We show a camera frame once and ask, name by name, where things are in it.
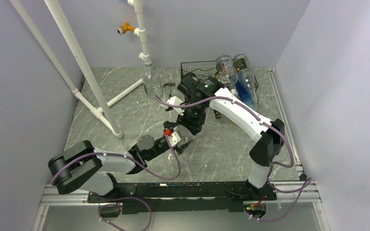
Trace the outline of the clear round glass bottle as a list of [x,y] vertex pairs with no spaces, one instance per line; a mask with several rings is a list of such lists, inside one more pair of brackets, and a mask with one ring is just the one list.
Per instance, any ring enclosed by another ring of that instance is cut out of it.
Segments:
[[162,74],[160,69],[155,68],[151,60],[145,61],[143,74],[143,86],[147,97],[154,99],[155,96],[163,96]]

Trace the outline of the clear bottle red black label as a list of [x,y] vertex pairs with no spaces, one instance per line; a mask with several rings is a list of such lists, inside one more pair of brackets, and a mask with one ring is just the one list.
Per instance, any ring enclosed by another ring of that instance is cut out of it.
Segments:
[[236,88],[238,75],[236,73],[232,57],[229,55],[222,55],[218,57],[215,62],[219,80],[235,97],[239,98],[239,92]]

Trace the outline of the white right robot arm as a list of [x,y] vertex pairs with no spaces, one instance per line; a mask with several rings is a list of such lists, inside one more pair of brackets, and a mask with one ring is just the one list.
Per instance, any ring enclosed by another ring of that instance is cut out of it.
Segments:
[[188,73],[177,88],[185,99],[171,96],[167,103],[178,113],[177,123],[190,133],[197,135],[201,132],[205,111],[211,108],[226,116],[250,137],[254,146],[249,152],[252,168],[246,180],[246,193],[252,200],[263,196],[270,168],[274,165],[273,159],[286,142],[284,122],[259,114],[215,77],[197,79],[195,74]]

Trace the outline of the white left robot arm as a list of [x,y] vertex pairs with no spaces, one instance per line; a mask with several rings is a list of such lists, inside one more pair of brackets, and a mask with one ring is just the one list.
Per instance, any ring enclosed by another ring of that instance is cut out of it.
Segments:
[[150,170],[147,163],[167,151],[171,151],[175,161],[179,162],[179,155],[190,145],[193,137],[185,126],[166,121],[160,138],[144,135],[122,153],[96,148],[88,140],[81,141],[48,161],[52,175],[50,184],[57,188],[59,194],[76,190],[93,191],[105,201],[113,202],[119,196],[113,172],[133,175],[145,171],[159,179],[174,180],[180,173],[164,177]]

